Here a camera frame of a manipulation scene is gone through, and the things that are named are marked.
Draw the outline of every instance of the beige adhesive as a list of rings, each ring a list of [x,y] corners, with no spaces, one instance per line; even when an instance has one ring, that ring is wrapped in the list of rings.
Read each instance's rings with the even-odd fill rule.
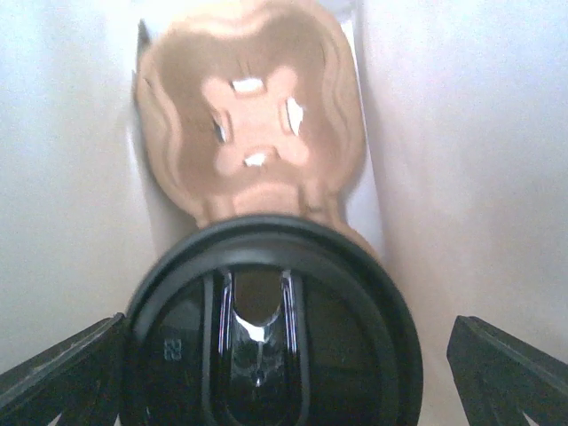
[[[364,152],[355,66],[315,2],[190,12],[142,55],[136,96],[156,179],[199,227],[294,215],[372,252],[339,209]]]

